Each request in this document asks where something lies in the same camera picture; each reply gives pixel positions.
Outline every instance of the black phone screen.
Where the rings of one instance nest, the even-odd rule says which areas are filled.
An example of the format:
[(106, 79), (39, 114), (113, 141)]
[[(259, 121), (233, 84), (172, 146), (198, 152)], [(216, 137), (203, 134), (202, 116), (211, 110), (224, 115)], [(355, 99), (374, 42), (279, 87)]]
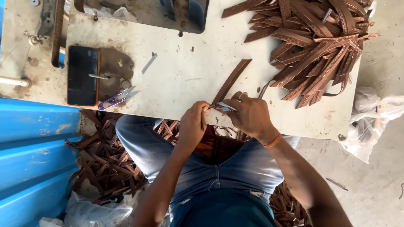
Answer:
[(70, 46), (67, 68), (67, 103), (95, 106), (98, 79), (89, 74), (98, 73), (98, 50), (91, 47)]

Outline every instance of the blue corrugated panel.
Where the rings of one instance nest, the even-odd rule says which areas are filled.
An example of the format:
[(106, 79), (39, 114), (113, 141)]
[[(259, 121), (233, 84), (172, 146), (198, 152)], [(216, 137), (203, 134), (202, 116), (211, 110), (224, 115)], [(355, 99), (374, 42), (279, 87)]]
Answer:
[(38, 226), (66, 208), (78, 170), (79, 109), (0, 98), (0, 226)]

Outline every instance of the blue jeans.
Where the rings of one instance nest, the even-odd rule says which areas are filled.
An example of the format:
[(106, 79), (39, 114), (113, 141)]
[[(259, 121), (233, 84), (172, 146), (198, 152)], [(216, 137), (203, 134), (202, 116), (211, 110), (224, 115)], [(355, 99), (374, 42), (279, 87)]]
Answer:
[[(161, 121), (157, 118), (124, 115), (116, 124), (120, 141), (151, 183), (174, 149), (174, 145), (153, 130)], [(283, 137), (293, 148), (296, 148), (300, 139)], [(208, 165), (191, 154), (179, 175), (170, 207), (173, 209), (195, 194), (221, 188), (262, 192), (264, 195), (260, 198), (268, 204), (269, 196), (283, 180), (282, 172), (272, 155), (256, 139), (250, 139), (219, 165)]]

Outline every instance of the person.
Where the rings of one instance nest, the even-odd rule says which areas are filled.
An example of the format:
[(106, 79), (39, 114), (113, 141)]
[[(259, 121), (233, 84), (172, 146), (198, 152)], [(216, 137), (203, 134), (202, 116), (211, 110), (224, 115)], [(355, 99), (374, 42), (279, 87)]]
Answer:
[(276, 227), (269, 197), (284, 179), (314, 227), (352, 227), (331, 188), (295, 151), (299, 138), (280, 137), (265, 101), (237, 92), (223, 102), (237, 110), (226, 112), (233, 125), (253, 138), (214, 166), (193, 154), (206, 130), (205, 101), (181, 118), (176, 146), (153, 130), (162, 119), (124, 115), (118, 120), (120, 141), (152, 183), (134, 210), (134, 227), (159, 227), (169, 207), (173, 227)]

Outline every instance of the table surface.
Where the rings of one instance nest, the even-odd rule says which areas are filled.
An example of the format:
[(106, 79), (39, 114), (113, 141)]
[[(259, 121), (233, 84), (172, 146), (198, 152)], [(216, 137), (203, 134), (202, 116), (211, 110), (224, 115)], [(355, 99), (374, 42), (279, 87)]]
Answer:
[[(112, 107), (108, 111), (180, 120), (195, 101), (212, 102), (242, 59), (252, 59), (252, 62), (226, 98), (239, 90), (247, 92), (250, 97), (258, 97), (257, 89), (278, 72), (269, 64), (269, 56), (280, 41), (268, 37), (243, 43), (246, 35), (252, 32), (247, 22), (253, 12), (221, 19), (223, 9), (242, 1), (211, 1), (204, 32), (184, 32), (182, 37), (177, 30), (118, 19), (99, 17), (95, 22), (92, 15), (72, 7), (66, 46), (112, 47), (127, 54), (135, 63), (131, 82), (139, 93), (127, 100), (124, 106)], [(39, 45), (30, 46), (23, 34), (25, 30), (33, 34), (36, 32), (39, 14), (40, 8), (32, 7), (29, 1), (18, 6), (6, 1), (0, 75), (11, 78), (25, 76), (32, 85), (25, 88), (0, 84), (0, 96), (67, 105), (67, 67), (53, 67), (50, 52)], [(142, 74), (152, 52), (158, 57)], [(281, 133), (288, 135), (336, 141), (347, 136), (359, 62), (350, 73), (352, 84), (342, 94), (322, 97), (312, 106), (295, 109), (299, 98), (281, 101), (288, 91), (268, 88), (263, 99), (268, 102), (273, 124)], [(332, 88), (328, 85), (327, 92), (338, 93), (339, 89), (339, 85)], [(211, 111), (206, 121), (212, 125), (232, 127), (230, 119), (217, 111)]]

